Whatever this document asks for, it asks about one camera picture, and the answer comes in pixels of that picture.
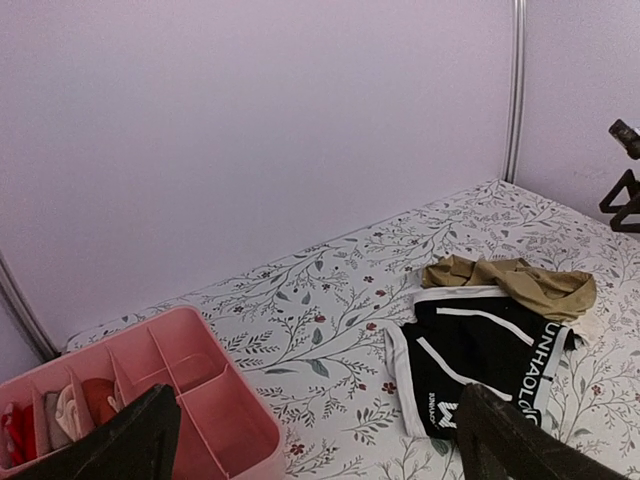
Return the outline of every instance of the floral pattern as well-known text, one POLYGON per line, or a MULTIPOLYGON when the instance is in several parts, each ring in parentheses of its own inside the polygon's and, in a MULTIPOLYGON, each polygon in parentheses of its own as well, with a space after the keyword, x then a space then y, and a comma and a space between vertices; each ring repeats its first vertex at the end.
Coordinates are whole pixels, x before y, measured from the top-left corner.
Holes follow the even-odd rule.
POLYGON ((450 443, 404 436, 383 342, 385 325, 412 319, 420 267, 452 253, 594 273, 605 334, 562 359, 551 433, 640 480, 640 243, 500 181, 81 333, 69 349, 193 305, 284 425, 288 478, 460 479, 450 443))

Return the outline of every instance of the khaki fabric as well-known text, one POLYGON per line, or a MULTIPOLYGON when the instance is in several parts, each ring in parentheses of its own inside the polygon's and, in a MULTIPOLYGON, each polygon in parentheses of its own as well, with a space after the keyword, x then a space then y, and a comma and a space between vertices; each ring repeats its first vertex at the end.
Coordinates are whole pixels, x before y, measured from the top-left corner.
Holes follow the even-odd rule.
POLYGON ((571 321, 596 301, 596 283, 585 272, 551 272, 525 260, 478 260, 452 255, 425 267, 422 286, 499 285, 511 298, 549 320, 571 321))

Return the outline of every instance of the pink plastic organizer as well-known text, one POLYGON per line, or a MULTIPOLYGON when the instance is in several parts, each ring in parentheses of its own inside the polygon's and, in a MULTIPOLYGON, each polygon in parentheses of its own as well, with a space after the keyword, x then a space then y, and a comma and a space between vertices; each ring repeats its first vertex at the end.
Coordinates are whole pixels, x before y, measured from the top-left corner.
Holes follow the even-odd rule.
POLYGON ((0 479, 55 455, 48 443, 43 394, 70 383, 82 436, 95 425, 81 383, 115 381, 125 404, 156 383, 171 385, 182 408, 175 480, 275 480, 284 477, 284 437, 278 421, 247 384, 191 307, 178 307, 90 347, 0 385, 0 409, 34 405, 38 458, 9 468, 0 429, 0 479))

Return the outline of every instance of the white wall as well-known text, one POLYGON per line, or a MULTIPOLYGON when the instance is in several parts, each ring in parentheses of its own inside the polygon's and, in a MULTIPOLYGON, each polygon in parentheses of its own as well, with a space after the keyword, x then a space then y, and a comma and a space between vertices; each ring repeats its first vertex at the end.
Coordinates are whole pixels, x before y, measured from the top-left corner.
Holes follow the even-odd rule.
POLYGON ((22 339, 2 298, 0 298, 0 383, 40 364, 38 357, 22 339))
POLYGON ((3 2, 0 245, 55 342, 499 176, 504 0, 3 2))
POLYGON ((528 2, 526 69, 518 185, 608 222, 598 203, 638 165, 608 128, 640 125, 640 1, 528 2))

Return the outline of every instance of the black and white shorts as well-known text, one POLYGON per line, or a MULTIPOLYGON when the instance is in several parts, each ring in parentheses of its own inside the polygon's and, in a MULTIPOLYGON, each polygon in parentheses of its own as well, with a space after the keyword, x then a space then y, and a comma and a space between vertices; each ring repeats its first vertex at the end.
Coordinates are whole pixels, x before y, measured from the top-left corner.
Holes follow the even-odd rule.
POLYGON ((548 429, 551 383, 573 332, 499 287, 440 287, 414 297, 417 323, 386 329, 407 433, 455 438, 462 390, 481 383, 548 429))

